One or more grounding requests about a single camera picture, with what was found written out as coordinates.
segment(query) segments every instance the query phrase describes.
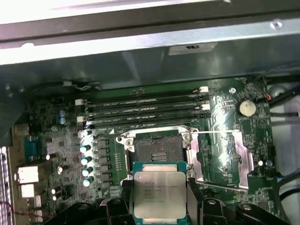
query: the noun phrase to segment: wire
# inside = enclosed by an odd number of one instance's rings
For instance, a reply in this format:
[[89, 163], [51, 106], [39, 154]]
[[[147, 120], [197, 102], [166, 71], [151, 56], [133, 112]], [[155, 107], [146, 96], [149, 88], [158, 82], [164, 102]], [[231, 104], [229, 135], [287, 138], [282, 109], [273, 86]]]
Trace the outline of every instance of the wire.
[[300, 178], [300, 168], [298, 168], [296, 171], [292, 172], [291, 174], [284, 176], [282, 180], [277, 183], [277, 185], [279, 187], [282, 187], [283, 185], [293, 180], [296, 180], [298, 178]]
[[270, 112], [270, 116], [273, 117], [300, 117], [300, 112]]
[[288, 100], [290, 100], [291, 98], [297, 96], [299, 93], [300, 93], [300, 85], [297, 85], [296, 87], [289, 89], [286, 92], [271, 99], [269, 101], [269, 106], [270, 106], [270, 108], [273, 108], [277, 105], [281, 105], [281, 104], [287, 102]]
[[288, 191], [282, 193], [280, 195], [280, 200], [282, 201], [285, 198], [287, 198], [288, 196], [291, 196], [291, 195], [296, 194], [296, 193], [300, 193], [300, 188], [291, 189], [291, 190], [288, 190]]
[[282, 203], [281, 203], [281, 197], [279, 195], [279, 191], [280, 191], [280, 187], [282, 187], [283, 185], [293, 181], [293, 180], [296, 180], [298, 178], [300, 178], [300, 168], [298, 168], [297, 170], [295, 170], [294, 172], [292, 172], [291, 174], [289, 175], [286, 175], [286, 176], [280, 176], [281, 178], [281, 181], [279, 181], [274, 187], [273, 187], [273, 190], [274, 190], [274, 200], [276, 202], [276, 205], [281, 213], [281, 217], [282, 219], [291, 224], [291, 221], [289, 220], [289, 218], [287, 217], [286, 213], [285, 213], [285, 210], [282, 206]]
[[53, 88], [53, 87], [73, 87], [81, 91], [85, 91], [91, 88], [95, 88], [97, 90], [101, 90], [99, 86], [99, 82], [73, 82], [73, 81], [57, 81], [57, 82], [48, 82], [43, 83], [34, 87], [27, 88], [25, 93], [27, 94], [34, 94], [45, 88]]
[[31, 212], [17, 212], [14, 210], [13, 206], [11, 204], [9, 204], [8, 202], [1, 202], [0, 201], [0, 204], [2, 205], [6, 205], [9, 207], [10, 209], [10, 212], [14, 215], [22, 215], [22, 216], [29, 216], [29, 217], [37, 217], [37, 218], [43, 218], [43, 219], [49, 219], [51, 218], [52, 216], [39, 216], [39, 215], [36, 215], [34, 213], [31, 213]]

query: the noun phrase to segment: motherboard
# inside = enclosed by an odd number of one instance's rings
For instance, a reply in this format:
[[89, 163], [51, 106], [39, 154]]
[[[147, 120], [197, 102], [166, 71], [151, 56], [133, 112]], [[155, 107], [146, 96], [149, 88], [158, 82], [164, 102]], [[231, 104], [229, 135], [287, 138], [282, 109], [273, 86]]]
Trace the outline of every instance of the motherboard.
[[186, 162], [207, 197], [279, 216], [264, 88], [228, 78], [33, 99], [24, 157], [44, 165], [41, 207], [54, 215], [118, 197], [133, 162]]

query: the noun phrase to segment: red wire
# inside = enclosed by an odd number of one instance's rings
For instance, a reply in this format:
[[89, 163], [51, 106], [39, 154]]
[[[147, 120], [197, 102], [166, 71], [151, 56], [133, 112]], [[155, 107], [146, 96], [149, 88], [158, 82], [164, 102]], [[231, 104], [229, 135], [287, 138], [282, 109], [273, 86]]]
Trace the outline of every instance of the red wire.
[[52, 216], [39, 216], [39, 215], [36, 215], [36, 214], [34, 214], [34, 213], [31, 213], [31, 212], [26, 212], [26, 213], [25, 213], [25, 212], [16, 212], [16, 211], [14, 210], [14, 208], [12, 207], [12, 205], [9, 204], [8, 202], [1, 202], [1, 201], [0, 201], [0, 204], [8, 205], [9, 208], [10, 208], [11, 213], [12, 213], [12, 214], [15, 214], [15, 215], [22, 215], [22, 216], [29, 216], [29, 217], [38, 217], [38, 218], [44, 218], [44, 219], [49, 219], [49, 218], [52, 217]]
[[266, 96], [266, 97], [267, 97], [267, 100], [268, 100], [268, 101], [271, 101], [271, 100], [272, 100], [272, 97], [271, 97], [271, 95], [267, 94], [267, 96]]

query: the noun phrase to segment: green circuit board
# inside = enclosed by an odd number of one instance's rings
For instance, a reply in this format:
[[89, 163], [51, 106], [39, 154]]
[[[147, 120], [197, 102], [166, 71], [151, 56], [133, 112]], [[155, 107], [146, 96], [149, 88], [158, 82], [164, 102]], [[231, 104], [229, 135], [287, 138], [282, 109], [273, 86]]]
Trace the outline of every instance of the green circuit board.
[[[263, 90], [265, 84], [258, 86]], [[183, 149], [173, 160], [187, 161], [184, 149], [189, 145], [178, 138], [180, 133], [158, 129], [186, 126], [199, 132], [196, 158], [202, 171], [200, 188], [209, 189], [210, 195], [229, 208], [248, 202], [279, 216], [272, 192], [276, 179], [270, 175], [276, 169], [270, 110], [266, 102], [258, 101], [262, 98], [262, 91], [246, 78], [228, 78], [34, 99], [30, 104], [30, 135], [41, 139], [44, 154], [57, 154], [52, 160], [50, 188], [71, 187], [67, 199], [53, 202], [49, 197], [50, 211], [75, 202], [118, 196], [121, 181], [130, 176], [131, 164], [137, 159], [170, 161]], [[255, 104], [254, 115], [239, 112], [238, 106], [245, 100]], [[137, 132], [131, 143], [135, 152], [118, 142], [124, 133], [141, 129], [149, 132]], [[84, 130], [92, 135], [83, 141]], [[239, 188], [242, 161], [236, 137], [233, 132], [217, 132], [220, 130], [239, 131], [240, 144], [251, 153], [253, 169], [247, 175], [246, 191]], [[79, 148], [84, 142], [90, 143], [92, 150], [83, 155]], [[157, 153], [155, 146], [164, 146], [164, 150]], [[143, 154], [144, 149], [153, 151]], [[94, 177], [89, 187], [83, 186], [84, 166], [80, 163], [86, 156], [93, 159], [88, 164]], [[58, 175], [61, 164], [68, 164], [69, 169]]]

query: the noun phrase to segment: sticker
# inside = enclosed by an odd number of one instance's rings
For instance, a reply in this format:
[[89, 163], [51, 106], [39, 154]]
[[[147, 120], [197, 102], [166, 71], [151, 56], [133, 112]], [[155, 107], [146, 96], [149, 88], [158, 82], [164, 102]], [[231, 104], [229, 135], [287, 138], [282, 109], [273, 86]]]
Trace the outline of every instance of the sticker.
[[179, 45], [170, 47], [169, 55], [184, 55], [191, 53], [208, 53], [212, 51], [217, 42], [211, 43], [201, 43], [201, 44], [191, 44], [191, 45]]

